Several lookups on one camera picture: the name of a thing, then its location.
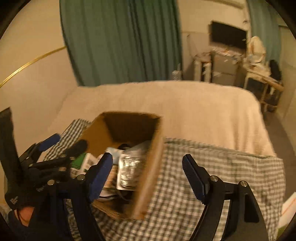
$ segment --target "black bag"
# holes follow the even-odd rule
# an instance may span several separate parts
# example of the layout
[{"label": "black bag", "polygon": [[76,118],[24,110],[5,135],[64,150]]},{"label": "black bag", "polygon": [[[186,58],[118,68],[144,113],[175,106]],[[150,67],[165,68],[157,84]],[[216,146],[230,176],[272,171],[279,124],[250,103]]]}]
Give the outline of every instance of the black bag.
[{"label": "black bag", "polygon": [[281,71],[279,70],[278,63],[274,59],[272,59],[269,62],[269,67],[270,67],[270,70],[271,70],[270,77],[277,80],[277,81],[281,81]]}]

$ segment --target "tv screen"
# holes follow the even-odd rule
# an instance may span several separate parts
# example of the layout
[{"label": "tv screen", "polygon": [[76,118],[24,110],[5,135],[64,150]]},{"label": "tv screen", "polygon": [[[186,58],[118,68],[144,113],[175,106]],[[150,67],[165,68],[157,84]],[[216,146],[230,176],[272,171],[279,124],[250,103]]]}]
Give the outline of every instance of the tv screen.
[{"label": "tv screen", "polygon": [[213,21],[211,31],[212,42],[218,42],[246,50],[247,32],[245,30]]}]

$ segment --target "foil package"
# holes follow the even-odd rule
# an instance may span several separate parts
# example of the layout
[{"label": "foil package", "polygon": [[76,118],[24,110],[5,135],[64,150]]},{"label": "foil package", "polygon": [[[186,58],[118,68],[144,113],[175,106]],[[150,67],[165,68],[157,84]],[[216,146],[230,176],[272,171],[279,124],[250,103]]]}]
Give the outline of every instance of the foil package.
[{"label": "foil package", "polygon": [[123,151],[118,161],[116,188],[118,190],[134,191],[145,166],[150,141]]}]

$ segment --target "gingham blanket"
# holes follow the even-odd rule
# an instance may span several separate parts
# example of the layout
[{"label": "gingham blanket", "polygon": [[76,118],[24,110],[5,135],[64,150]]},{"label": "gingham blanket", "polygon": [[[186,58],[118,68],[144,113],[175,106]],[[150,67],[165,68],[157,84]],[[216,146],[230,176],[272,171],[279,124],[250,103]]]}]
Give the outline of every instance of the gingham blanket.
[{"label": "gingham blanket", "polygon": [[[45,160],[56,157],[70,147],[89,124],[82,119],[73,121]],[[93,214],[106,240],[190,239],[204,205],[196,200],[182,169],[182,157],[188,153],[210,175],[216,175],[224,182],[247,181],[262,212],[269,240],[276,239],[285,192],[282,159],[255,156],[182,139],[166,139],[161,170],[144,220],[113,220],[93,208]],[[228,206],[229,201],[225,201],[214,240],[222,237]],[[72,235],[75,240],[81,240],[69,202],[68,211]]]}]

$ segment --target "cardboard box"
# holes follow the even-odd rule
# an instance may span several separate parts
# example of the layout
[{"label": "cardboard box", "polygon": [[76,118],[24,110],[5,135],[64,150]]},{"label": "cardboard box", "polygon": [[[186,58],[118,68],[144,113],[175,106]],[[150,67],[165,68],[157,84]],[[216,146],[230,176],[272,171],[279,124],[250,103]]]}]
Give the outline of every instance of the cardboard box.
[{"label": "cardboard box", "polygon": [[122,199],[114,199],[92,203],[115,219],[143,219],[160,170],[163,149],[161,117],[148,113],[104,112],[82,133],[80,139],[88,141],[86,152],[96,157],[103,154],[107,147],[118,148],[123,143],[135,146],[151,140],[145,167],[131,201],[125,203]]}]

